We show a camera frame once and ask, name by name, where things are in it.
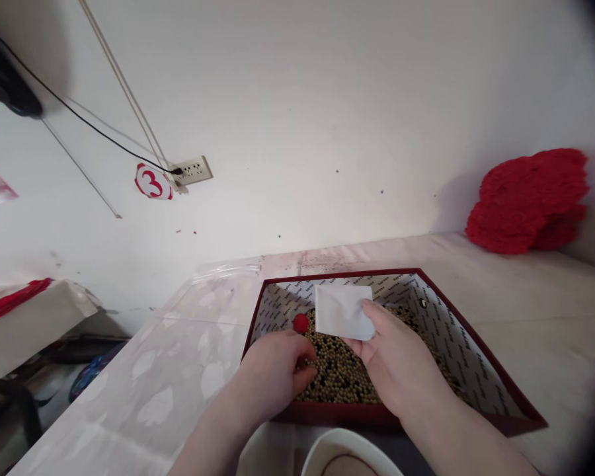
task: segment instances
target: hand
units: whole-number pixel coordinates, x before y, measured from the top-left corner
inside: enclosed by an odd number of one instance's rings
[[[252,425],[275,417],[311,383],[317,369],[305,359],[317,359],[315,348],[295,331],[269,333],[250,347],[228,385]]]
[[[362,342],[344,338],[368,371],[383,404],[401,420],[409,412],[454,397],[421,338],[379,304],[362,302],[376,334]]]

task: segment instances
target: table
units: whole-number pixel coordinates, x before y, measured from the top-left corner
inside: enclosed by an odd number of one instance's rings
[[[94,315],[99,305],[98,299],[80,285],[55,280],[0,317],[0,379]]]
[[[540,471],[561,473],[595,427],[595,268],[561,253],[495,255],[447,233],[235,260],[223,263],[231,275],[203,278],[217,267],[197,270],[12,476],[166,474],[239,365],[262,281],[325,272],[423,268],[549,422],[513,439]],[[323,431],[263,425],[238,474],[299,475]],[[400,440],[379,444],[403,458],[404,473],[406,458],[418,457]]]

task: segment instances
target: power cord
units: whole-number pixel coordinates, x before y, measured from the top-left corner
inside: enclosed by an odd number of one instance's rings
[[[31,71],[26,64],[24,64],[24,62],[16,55],[16,53],[13,51],[13,49],[11,49],[11,47],[8,45],[8,43],[6,41],[4,41],[1,37],[0,37],[0,43],[2,43],[2,45],[7,49],[7,51],[9,51],[9,53],[11,53],[11,55],[15,58],[15,60],[18,61],[18,63],[20,63],[20,66],[22,66],[26,70],[27,73],[29,73],[31,76],[33,76],[33,79],[35,79],[39,84],[41,84],[43,86],[43,88],[45,90],[47,90],[55,99],[60,101],[64,105],[64,107],[66,107],[66,109],[68,109],[70,112],[72,112],[74,115],[76,115],[82,122],[88,124],[94,131],[98,132],[99,134],[104,136],[106,139],[108,139],[110,142],[112,142],[114,145],[116,145],[120,149],[123,149],[124,151],[128,152],[130,155],[133,155],[137,159],[142,160],[144,162],[148,162],[149,164],[153,165],[154,167],[157,167],[157,169],[160,169],[163,172],[168,172],[168,173],[171,173],[172,175],[182,175],[183,174],[183,170],[180,167],[177,167],[173,170],[168,170],[168,169],[154,163],[153,161],[146,159],[145,157],[142,157],[141,155],[135,154],[133,151],[131,151],[129,149],[126,149],[123,145],[118,143],[112,137],[101,132],[94,125],[92,125],[90,122],[88,122],[82,116],[80,116],[72,107],[70,107],[68,104],[66,104],[66,102],[64,102],[64,100],[62,100],[62,98],[60,98],[57,94],[55,94],[53,92],[53,90],[51,90],[51,88],[49,88],[49,86],[44,84],[44,82],[40,78],[38,78],[37,75],[33,71]]]

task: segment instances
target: box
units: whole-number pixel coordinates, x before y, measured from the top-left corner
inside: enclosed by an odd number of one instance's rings
[[[315,307],[319,284],[371,286],[374,301],[415,314],[471,406],[506,436],[547,427],[465,318],[420,268],[318,274],[265,280],[243,357],[267,332],[292,329],[293,318]],[[400,430],[382,404],[292,402],[276,421],[366,430]]]

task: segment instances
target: electrical outlet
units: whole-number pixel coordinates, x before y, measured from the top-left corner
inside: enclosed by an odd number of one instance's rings
[[[175,164],[175,166],[183,170],[182,175],[173,175],[177,185],[190,185],[213,177],[204,155],[197,159]]]

